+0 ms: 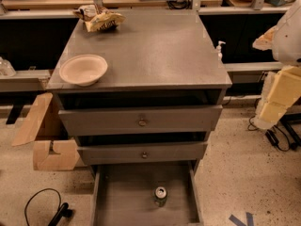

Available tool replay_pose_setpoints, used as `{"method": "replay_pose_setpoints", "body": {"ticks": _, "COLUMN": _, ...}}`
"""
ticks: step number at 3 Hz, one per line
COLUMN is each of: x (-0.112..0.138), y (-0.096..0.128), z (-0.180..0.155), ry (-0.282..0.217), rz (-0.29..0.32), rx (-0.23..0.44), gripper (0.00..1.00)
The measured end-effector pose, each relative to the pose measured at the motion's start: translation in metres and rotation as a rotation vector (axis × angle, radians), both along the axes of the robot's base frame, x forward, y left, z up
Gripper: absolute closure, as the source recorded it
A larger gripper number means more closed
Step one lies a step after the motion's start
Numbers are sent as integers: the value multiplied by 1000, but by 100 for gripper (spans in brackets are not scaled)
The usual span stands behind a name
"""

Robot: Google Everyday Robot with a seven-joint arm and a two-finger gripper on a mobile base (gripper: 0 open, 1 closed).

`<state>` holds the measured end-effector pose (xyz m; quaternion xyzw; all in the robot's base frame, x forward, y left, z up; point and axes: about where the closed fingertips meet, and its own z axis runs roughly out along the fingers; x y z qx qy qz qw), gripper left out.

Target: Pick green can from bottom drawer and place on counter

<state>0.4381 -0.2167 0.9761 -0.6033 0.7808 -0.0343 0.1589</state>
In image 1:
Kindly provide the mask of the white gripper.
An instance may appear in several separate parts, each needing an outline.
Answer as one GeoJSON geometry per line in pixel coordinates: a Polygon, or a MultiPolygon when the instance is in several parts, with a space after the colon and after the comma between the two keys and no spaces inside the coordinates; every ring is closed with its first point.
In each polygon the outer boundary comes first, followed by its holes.
{"type": "Polygon", "coordinates": [[[256,108],[255,126],[263,130],[272,128],[300,97],[300,67],[284,66],[277,73],[269,72],[256,108]]]}

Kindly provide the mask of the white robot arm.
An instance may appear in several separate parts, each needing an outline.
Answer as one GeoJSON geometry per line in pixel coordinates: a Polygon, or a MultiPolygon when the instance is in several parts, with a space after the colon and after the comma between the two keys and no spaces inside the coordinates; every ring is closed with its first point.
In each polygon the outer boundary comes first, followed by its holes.
{"type": "Polygon", "coordinates": [[[296,0],[277,24],[253,42],[258,49],[271,49],[283,67],[265,77],[254,124],[270,129],[301,97],[301,0],[296,0]]]}

